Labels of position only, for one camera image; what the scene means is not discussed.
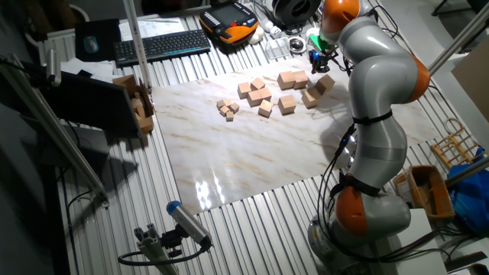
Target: black keyboard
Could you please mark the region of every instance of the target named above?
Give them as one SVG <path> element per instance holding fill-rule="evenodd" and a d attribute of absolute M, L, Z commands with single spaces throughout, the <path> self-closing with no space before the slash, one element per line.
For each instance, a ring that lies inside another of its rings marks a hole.
<path fill-rule="evenodd" d="M 143 38 L 143 46 L 148 62 L 205 53 L 211 49 L 203 30 Z M 132 40 L 114 43 L 114 50 L 117 67 L 139 64 Z"/>

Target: wooden block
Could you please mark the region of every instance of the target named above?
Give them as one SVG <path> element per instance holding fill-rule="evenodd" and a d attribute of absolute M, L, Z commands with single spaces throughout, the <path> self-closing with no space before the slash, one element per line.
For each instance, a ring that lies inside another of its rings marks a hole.
<path fill-rule="evenodd" d="M 320 80 L 318 80 L 318 82 L 314 85 L 314 88 L 316 88 L 316 90 L 318 90 L 321 95 L 324 95 L 326 92 L 329 92 L 331 89 L 333 89 L 334 85 L 335 80 L 333 80 L 328 75 L 325 75 L 321 77 Z"/>
<path fill-rule="evenodd" d="M 220 110 L 223 106 L 226 106 L 226 104 L 224 103 L 224 100 L 219 100 L 215 106 Z"/>
<path fill-rule="evenodd" d="M 132 108 L 136 111 L 138 106 L 142 106 L 143 102 L 140 99 L 131 99 Z"/>
<path fill-rule="evenodd" d="M 233 114 L 235 114 L 239 111 L 239 105 L 236 103 L 233 103 L 233 104 L 231 104 L 231 106 L 229 106 L 229 109 L 231 110 L 231 112 Z"/>
<path fill-rule="evenodd" d="M 260 91 L 249 92 L 247 100 L 248 100 L 248 103 L 250 104 L 250 107 L 260 105 L 261 100 L 262 100 L 261 92 Z"/>
<path fill-rule="evenodd" d="M 229 112 L 229 108 L 226 106 L 222 106 L 222 108 L 219 111 L 221 112 L 222 116 L 226 116 L 226 113 Z"/>
<path fill-rule="evenodd" d="M 235 114 L 233 114 L 232 112 L 227 112 L 226 121 L 232 121 L 233 119 L 235 119 Z"/>
<path fill-rule="evenodd" d="M 278 108 L 280 109 L 282 115 L 293 113 L 293 111 L 296 109 L 296 106 L 296 101 L 291 95 L 282 96 L 278 99 Z"/>
<path fill-rule="evenodd" d="M 264 99 L 266 101 L 271 101 L 272 93 L 268 88 L 259 89 L 258 91 L 260 92 L 261 99 Z"/>
<path fill-rule="evenodd" d="M 283 72 L 278 75 L 278 86 L 282 89 L 292 89 L 296 84 L 296 78 L 293 76 L 292 72 Z"/>
<path fill-rule="evenodd" d="M 265 88 L 265 82 L 261 78 L 257 77 L 251 82 L 251 91 L 256 91 Z"/>
<path fill-rule="evenodd" d="M 293 77 L 296 80 L 296 83 L 293 85 L 294 89 L 306 88 L 307 82 L 309 81 L 306 72 L 304 71 L 295 72 L 293 73 Z"/>
<path fill-rule="evenodd" d="M 144 108 L 143 106 L 138 106 L 136 108 L 136 112 L 138 113 L 138 115 L 141 117 L 141 118 L 146 118 L 146 112 L 144 111 Z"/>
<path fill-rule="evenodd" d="M 263 115 L 265 118 L 270 117 L 270 113 L 272 112 L 272 107 L 274 104 L 269 101 L 262 101 L 260 104 L 260 109 L 258 109 L 258 114 Z"/>
<path fill-rule="evenodd" d="M 251 92 L 250 83 L 247 82 L 238 85 L 238 95 L 240 99 L 246 99 L 249 92 Z"/>
<path fill-rule="evenodd" d="M 138 121 L 138 124 L 143 134 L 153 131 L 153 119 L 151 119 L 151 117 L 141 119 Z"/>
<path fill-rule="evenodd" d="M 321 94 L 314 88 L 304 92 L 303 102 L 306 108 L 316 107 L 321 101 Z"/>

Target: black strap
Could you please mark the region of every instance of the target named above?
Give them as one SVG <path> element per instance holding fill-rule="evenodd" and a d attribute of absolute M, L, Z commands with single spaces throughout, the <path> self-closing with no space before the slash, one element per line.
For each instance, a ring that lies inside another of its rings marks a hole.
<path fill-rule="evenodd" d="M 346 186 L 351 186 L 353 189 L 360 191 L 369 196 L 376 197 L 381 191 L 378 188 L 369 186 L 367 183 L 363 183 L 360 180 L 355 179 L 352 175 L 345 175 L 340 172 L 339 174 L 339 183 L 331 189 L 329 196 L 334 198 L 336 194 L 340 193 Z"/>
<path fill-rule="evenodd" d="M 369 117 L 353 118 L 353 122 L 361 125 L 371 125 L 372 123 L 383 121 L 384 119 L 390 118 L 391 116 L 392 116 L 392 110 L 390 110 L 387 114 L 381 115 L 376 118 L 369 118 Z"/>

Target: marble mat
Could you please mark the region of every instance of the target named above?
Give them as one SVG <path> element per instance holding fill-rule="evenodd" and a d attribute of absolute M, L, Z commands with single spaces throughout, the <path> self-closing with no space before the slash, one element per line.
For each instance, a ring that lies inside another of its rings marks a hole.
<path fill-rule="evenodd" d="M 303 90 L 281 91 L 278 87 L 278 74 L 288 70 L 305 70 L 312 83 L 323 76 L 310 74 L 306 58 L 295 58 L 153 88 L 154 108 L 180 198 L 193 214 L 317 176 L 332 159 L 340 137 L 352 123 L 348 76 L 332 67 L 329 75 L 335 87 L 317 108 L 308 110 L 301 100 Z M 272 93 L 270 118 L 261 117 L 258 107 L 251 108 L 246 99 L 238 97 L 238 84 L 255 77 L 262 77 Z M 293 95 L 295 113 L 281 115 L 277 103 L 283 95 Z M 240 106 L 233 122 L 226 122 L 215 106 L 222 99 Z M 409 145 L 436 136 L 418 102 L 392 109 Z"/>

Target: metal slotted table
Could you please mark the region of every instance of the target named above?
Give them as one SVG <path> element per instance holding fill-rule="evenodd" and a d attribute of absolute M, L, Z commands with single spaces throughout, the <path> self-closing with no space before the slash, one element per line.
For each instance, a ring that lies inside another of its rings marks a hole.
<path fill-rule="evenodd" d="M 379 24 L 393 29 L 383 15 Z M 201 28 L 197 15 L 184 17 L 183 25 L 186 30 Z M 264 48 L 269 39 L 266 36 L 257 45 L 240 46 L 229 55 L 213 47 L 209 53 L 153 62 L 149 66 L 151 81 L 154 86 L 168 86 L 284 60 L 269 61 L 265 57 Z M 50 48 L 60 52 L 61 61 L 75 57 L 74 30 L 50 34 L 48 40 L 40 43 L 42 63 L 44 53 Z M 141 70 L 139 66 L 133 66 L 117 69 L 116 73 L 140 77 Z M 447 169 L 436 159 L 429 145 L 448 134 L 443 123 L 458 114 L 435 89 L 429 89 L 417 104 L 434 124 L 439 138 L 410 147 L 404 168 L 430 163 L 445 176 Z M 72 274 L 77 273 L 76 263 L 80 274 L 159 274 L 154 267 L 128 267 L 117 262 L 118 255 L 138 250 L 134 228 L 154 223 L 162 233 L 175 226 L 166 213 L 166 206 L 180 197 L 156 116 L 153 120 L 154 130 L 147 140 L 121 139 L 110 149 L 108 165 L 101 175 L 110 207 L 101 208 L 92 195 L 71 206 L 74 247 L 68 233 L 66 206 L 61 207 Z M 138 166 L 130 171 L 114 160 L 138 163 Z M 88 190 L 72 170 L 63 180 L 66 197 L 63 184 L 58 183 L 61 202 L 70 201 Z M 329 189 L 335 183 L 336 179 L 333 179 Z M 196 215 L 211 233 L 214 248 L 210 253 L 177 264 L 180 273 L 317 274 L 316 267 L 322 265 L 309 248 L 307 227 L 316 212 L 319 184 L 320 176 L 315 176 Z M 387 184 L 385 190 L 393 192 L 392 183 Z M 182 249 L 184 255 L 197 251 L 195 244 L 187 240 L 183 241 Z"/>

